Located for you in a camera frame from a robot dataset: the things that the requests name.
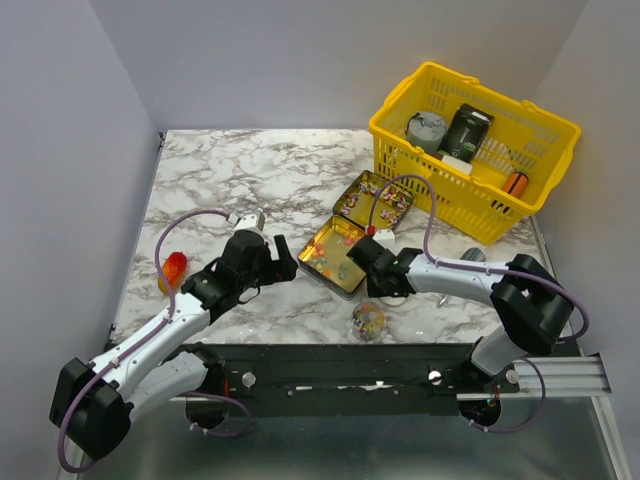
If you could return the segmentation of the hinged candy tin box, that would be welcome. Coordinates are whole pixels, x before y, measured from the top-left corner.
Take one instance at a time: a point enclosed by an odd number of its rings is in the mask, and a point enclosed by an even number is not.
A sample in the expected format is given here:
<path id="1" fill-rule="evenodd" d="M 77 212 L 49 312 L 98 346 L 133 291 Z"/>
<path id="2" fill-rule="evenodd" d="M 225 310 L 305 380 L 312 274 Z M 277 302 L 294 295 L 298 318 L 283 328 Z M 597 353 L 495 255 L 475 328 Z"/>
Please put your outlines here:
<path id="1" fill-rule="evenodd" d="M 350 300 L 365 280 L 365 273 L 347 253 L 366 234 L 376 229 L 396 229 L 413 204 L 408 190 L 365 170 L 335 202 L 332 215 L 298 254 L 303 271 L 340 297 Z"/>

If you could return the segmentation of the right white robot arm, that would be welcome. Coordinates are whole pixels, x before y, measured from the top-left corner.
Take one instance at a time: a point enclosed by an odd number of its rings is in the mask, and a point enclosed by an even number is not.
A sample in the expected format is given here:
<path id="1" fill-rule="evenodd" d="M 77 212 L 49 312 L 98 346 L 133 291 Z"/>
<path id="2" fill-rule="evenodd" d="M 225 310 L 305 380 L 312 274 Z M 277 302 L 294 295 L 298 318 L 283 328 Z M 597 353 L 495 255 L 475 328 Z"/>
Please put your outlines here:
<path id="1" fill-rule="evenodd" d="M 501 325 L 476 342 L 460 367 L 460 379 L 480 392 L 508 364 L 526 355 L 548 356 L 574 311 L 560 285 L 528 255 L 507 263 L 431 258 L 420 249 L 394 254 L 383 247 L 352 255 L 367 276 L 373 298 L 438 293 L 494 308 Z"/>

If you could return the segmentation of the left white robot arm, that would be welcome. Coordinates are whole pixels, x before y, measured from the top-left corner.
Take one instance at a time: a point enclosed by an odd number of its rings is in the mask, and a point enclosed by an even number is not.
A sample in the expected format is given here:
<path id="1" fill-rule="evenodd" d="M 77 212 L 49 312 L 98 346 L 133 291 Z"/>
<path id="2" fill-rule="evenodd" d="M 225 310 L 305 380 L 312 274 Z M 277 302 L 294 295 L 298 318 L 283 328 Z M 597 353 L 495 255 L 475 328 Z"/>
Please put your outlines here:
<path id="1" fill-rule="evenodd" d="M 137 388 L 192 335 L 240 305 L 251 289 L 295 279 L 298 265 L 282 235 L 269 246 L 261 234 L 236 231 L 223 253 L 189 276 L 168 306 L 126 341 L 89 362 L 69 360 L 60 370 L 49 413 L 57 449 L 73 441 L 91 460 L 125 438 L 138 406 Z"/>

